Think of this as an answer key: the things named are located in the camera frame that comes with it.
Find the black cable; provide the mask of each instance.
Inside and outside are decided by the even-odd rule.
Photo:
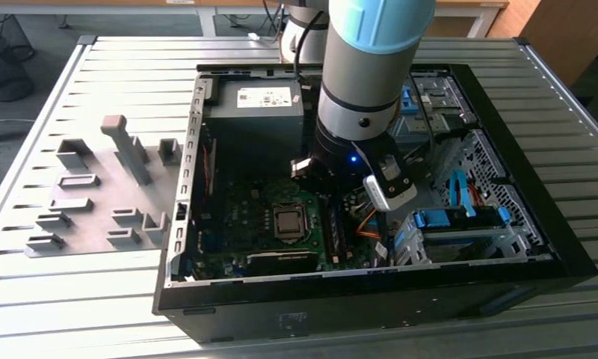
[[[228,15],[222,15],[222,17],[225,17],[228,19],[229,22],[232,22],[233,24],[236,24],[236,26],[244,27],[238,22],[236,22],[233,19],[230,19],[230,17]]]
[[[272,27],[274,28],[274,30],[277,32],[276,22],[273,20],[272,15],[270,15],[270,10],[268,9],[266,0],[261,0],[261,2],[264,3],[264,9],[266,9],[266,16],[268,16],[268,19],[270,20]]]
[[[297,78],[297,80],[301,79],[301,75],[300,75],[300,72],[298,72],[300,69],[298,69],[298,68],[300,68],[300,57],[301,57],[302,43],[306,42],[308,33],[310,32],[312,27],[313,27],[314,24],[317,23],[318,18],[321,17],[321,15],[322,15],[322,11],[320,11],[320,12],[317,13],[317,15],[314,15],[314,17],[312,18],[310,22],[308,23],[306,30],[302,32],[301,38],[298,39],[297,49],[296,49],[296,61],[294,61],[296,78]]]
[[[276,10],[276,14],[273,15],[272,19],[266,16],[266,19],[264,20],[264,23],[261,24],[260,28],[256,31],[256,34],[260,32],[260,30],[264,28],[264,25],[266,25],[266,21],[270,19],[273,20],[277,17],[277,14],[280,13],[280,9],[281,9],[281,3],[277,5],[277,10]],[[272,30],[272,25],[268,28],[268,33],[270,33]]]
[[[282,6],[282,7],[281,7],[280,26],[277,27],[276,37],[272,39],[272,41],[265,41],[265,42],[269,43],[269,44],[276,43],[277,40],[280,39],[280,35],[281,35],[281,25],[284,24],[285,11],[286,11],[286,8]]]
[[[434,131],[431,130],[430,118],[427,117],[426,107],[422,105],[421,92],[418,91],[418,86],[417,86],[417,83],[414,82],[414,77],[411,76],[411,73],[407,75],[407,78],[410,79],[411,88],[414,89],[414,94],[417,95],[418,107],[421,108],[421,114],[422,114],[422,122],[426,125],[427,135],[430,137],[430,157],[431,157],[431,155],[434,153],[434,145],[437,142],[434,140]]]

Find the power supply label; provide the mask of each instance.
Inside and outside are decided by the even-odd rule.
[[[290,106],[290,88],[241,88],[237,92],[237,108]]]

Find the white table leg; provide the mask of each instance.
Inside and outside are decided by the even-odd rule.
[[[482,7],[481,15],[478,16],[471,29],[469,30],[467,37],[485,37],[487,36],[489,28],[497,18],[499,9],[497,7]]]
[[[198,6],[197,15],[201,22],[201,33],[205,37],[217,37],[216,28],[216,7],[214,6]]]

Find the screw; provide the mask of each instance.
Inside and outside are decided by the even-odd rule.
[[[370,119],[368,117],[362,118],[361,120],[358,120],[358,125],[362,128],[366,128],[370,125]]]

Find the motherboard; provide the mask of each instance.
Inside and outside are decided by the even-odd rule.
[[[373,239],[349,235],[368,213],[361,193],[333,200],[289,179],[229,181],[222,192],[224,220],[200,233],[200,278],[370,266]]]

